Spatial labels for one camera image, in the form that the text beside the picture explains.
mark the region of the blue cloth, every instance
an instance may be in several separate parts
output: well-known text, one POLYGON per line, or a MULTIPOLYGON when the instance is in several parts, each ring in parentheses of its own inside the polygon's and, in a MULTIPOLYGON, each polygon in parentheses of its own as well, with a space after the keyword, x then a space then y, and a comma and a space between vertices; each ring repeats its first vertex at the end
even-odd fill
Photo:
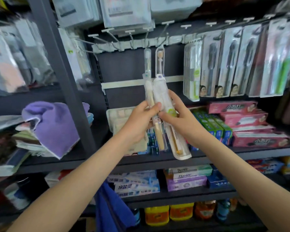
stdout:
MULTIPOLYGON (((88 113, 89 104, 83 103, 88 113)), ((64 103, 33 102, 22 110, 25 121, 34 121, 33 132, 40 143, 61 159, 78 142, 79 135, 64 103)))
POLYGON ((136 220, 123 200, 104 182, 95 195, 97 232, 124 232, 136 220))

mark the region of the person's left hand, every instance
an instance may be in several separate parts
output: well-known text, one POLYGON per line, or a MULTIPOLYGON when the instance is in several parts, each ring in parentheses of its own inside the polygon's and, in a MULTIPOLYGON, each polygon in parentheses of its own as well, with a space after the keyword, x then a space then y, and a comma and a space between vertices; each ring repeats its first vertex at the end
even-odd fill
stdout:
POLYGON ((151 109, 145 110, 147 106, 147 101, 143 101, 135 107, 129 116, 129 119, 119 131, 133 144, 138 143, 142 138, 144 138, 146 130, 152 127, 150 119, 161 109, 160 102, 156 103, 151 109))

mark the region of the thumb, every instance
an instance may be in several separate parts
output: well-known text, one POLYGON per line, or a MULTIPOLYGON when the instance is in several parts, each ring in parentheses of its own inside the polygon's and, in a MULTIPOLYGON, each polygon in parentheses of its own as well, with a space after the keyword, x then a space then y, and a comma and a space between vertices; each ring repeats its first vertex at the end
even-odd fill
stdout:
POLYGON ((161 109, 161 102, 158 102, 155 105, 153 105, 150 110, 147 111, 147 114, 149 117, 153 117, 160 111, 160 109, 161 109))
POLYGON ((166 113, 164 111, 159 113, 159 117, 163 121, 165 121, 165 122, 167 122, 167 123, 169 123, 171 125, 176 124, 176 120, 178 119, 177 117, 171 116, 170 114, 168 114, 168 113, 166 113))

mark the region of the mouthwash bottle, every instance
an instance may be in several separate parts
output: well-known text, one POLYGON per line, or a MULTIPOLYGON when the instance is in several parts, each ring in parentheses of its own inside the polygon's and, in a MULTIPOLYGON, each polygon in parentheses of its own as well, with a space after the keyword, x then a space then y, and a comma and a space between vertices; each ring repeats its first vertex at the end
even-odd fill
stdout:
POLYGON ((230 199, 219 200, 217 202, 216 219, 219 222, 225 222, 231 207, 230 199))

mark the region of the gray metal post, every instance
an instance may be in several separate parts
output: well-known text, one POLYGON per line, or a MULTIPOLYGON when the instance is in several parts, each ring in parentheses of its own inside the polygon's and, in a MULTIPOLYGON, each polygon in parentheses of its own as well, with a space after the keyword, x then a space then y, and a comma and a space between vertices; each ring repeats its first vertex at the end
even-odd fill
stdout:
POLYGON ((28 0, 87 156, 97 151, 49 0, 28 0))

